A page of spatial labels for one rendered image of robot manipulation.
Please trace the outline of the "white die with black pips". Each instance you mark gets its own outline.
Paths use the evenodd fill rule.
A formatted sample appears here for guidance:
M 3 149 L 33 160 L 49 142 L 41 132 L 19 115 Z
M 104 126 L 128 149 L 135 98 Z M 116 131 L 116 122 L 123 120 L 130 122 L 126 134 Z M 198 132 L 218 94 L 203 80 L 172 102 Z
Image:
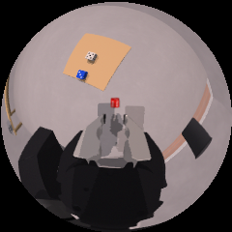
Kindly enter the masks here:
M 89 52 L 87 53 L 85 59 L 88 59 L 88 60 L 91 60 L 91 61 L 95 61 L 95 59 L 96 59 L 97 56 L 98 56 L 98 55 L 97 55 L 96 53 L 90 52 L 90 51 L 89 51 Z

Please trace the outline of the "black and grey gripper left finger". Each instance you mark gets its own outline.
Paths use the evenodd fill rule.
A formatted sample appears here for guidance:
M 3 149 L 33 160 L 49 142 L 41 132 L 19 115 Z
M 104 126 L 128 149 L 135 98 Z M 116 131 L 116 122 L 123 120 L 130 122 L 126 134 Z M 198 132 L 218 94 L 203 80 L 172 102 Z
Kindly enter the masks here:
M 61 183 L 65 173 L 79 165 L 89 165 L 90 160 L 98 164 L 102 157 L 100 136 L 105 124 L 105 114 L 101 115 L 84 130 L 81 130 L 66 146 L 59 162 L 59 173 L 56 181 Z

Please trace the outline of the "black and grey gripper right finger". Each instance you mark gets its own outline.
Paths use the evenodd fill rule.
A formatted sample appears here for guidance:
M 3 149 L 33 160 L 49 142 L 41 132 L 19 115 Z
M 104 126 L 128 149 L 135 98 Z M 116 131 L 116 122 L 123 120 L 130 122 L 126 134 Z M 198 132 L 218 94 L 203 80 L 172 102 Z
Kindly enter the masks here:
M 128 139 L 124 146 L 124 160 L 133 162 L 133 167 L 152 172 L 159 179 L 161 188 L 166 188 L 165 161 L 160 148 L 127 114 L 124 114 L 124 125 Z

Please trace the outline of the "blue die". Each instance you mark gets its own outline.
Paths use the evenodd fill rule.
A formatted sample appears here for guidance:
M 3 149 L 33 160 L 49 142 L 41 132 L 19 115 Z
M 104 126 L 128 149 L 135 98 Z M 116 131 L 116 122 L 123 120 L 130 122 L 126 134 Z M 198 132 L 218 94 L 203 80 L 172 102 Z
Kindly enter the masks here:
M 87 75 L 88 72 L 86 71 L 83 71 L 83 70 L 79 70 L 76 77 L 77 78 L 80 78 L 80 79 L 85 79 L 86 78 L 86 75 Z

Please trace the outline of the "orange mat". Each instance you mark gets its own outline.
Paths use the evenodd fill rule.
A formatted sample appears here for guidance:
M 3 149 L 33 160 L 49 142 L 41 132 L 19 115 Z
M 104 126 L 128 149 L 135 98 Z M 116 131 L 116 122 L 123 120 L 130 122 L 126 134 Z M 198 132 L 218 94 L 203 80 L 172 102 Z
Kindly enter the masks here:
M 130 49 L 130 46 L 113 39 L 85 33 L 74 48 L 63 73 L 77 78 L 78 70 L 86 71 L 85 79 L 77 79 L 104 91 Z M 98 55 L 95 61 L 85 59 L 88 51 Z

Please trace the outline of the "red die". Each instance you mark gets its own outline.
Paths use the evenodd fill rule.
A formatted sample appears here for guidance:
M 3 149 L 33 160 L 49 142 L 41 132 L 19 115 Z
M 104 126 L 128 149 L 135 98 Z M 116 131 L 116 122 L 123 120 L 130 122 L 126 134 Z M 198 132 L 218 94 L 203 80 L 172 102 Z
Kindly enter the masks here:
M 119 107 L 119 98 L 111 98 L 111 107 Z

